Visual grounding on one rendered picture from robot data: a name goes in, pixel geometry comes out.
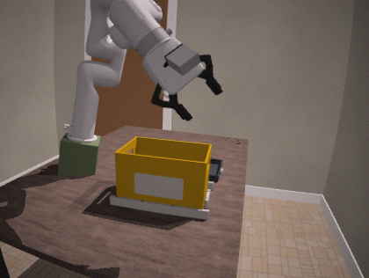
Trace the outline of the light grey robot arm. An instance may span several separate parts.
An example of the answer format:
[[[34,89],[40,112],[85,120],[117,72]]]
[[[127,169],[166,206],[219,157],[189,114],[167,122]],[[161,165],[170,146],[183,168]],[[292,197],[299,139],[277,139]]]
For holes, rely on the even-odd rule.
[[[95,86],[117,87],[127,49],[134,48],[144,59],[151,48],[172,34],[171,29],[164,30],[158,24],[163,13],[153,0],[90,0],[90,12],[86,54],[111,64],[82,61],[78,65],[72,125],[63,128],[69,131],[67,138],[78,143],[97,140],[94,130],[99,96]],[[169,65],[182,76],[201,63],[199,53],[184,44],[170,51],[165,60],[164,68]]]

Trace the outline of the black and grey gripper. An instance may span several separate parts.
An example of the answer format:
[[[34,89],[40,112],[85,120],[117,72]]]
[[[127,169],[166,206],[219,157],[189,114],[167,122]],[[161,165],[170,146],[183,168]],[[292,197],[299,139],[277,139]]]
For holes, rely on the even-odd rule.
[[[151,103],[165,108],[174,108],[183,120],[190,121],[192,116],[182,104],[177,102],[177,93],[179,91],[181,91],[196,77],[205,79],[206,84],[215,95],[222,93],[223,90],[213,77],[213,65],[210,55],[199,56],[200,61],[206,64],[206,69],[203,69],[203,66],[200,63],[184,76],[178,74],[170,66],[167,66],[166,68],[163,67],[166,63],[165,56],[180,44],[182,43],[174,37],[167,37],[164,40],[161,40],[147,52],[144,56],[142,65],[156,85]],[[168,96],[164,94],[162,88],[169,93]],[[162,93],[166,98],[169,98],[170,101],[159,99],[160,93]]]

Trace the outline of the yellow crate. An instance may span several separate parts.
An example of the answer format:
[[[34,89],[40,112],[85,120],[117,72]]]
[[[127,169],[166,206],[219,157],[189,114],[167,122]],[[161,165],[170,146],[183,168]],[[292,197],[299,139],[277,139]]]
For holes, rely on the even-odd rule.
[[[115,152],[117,196],[204,209],[211,150],[208,143],[136,136]]]

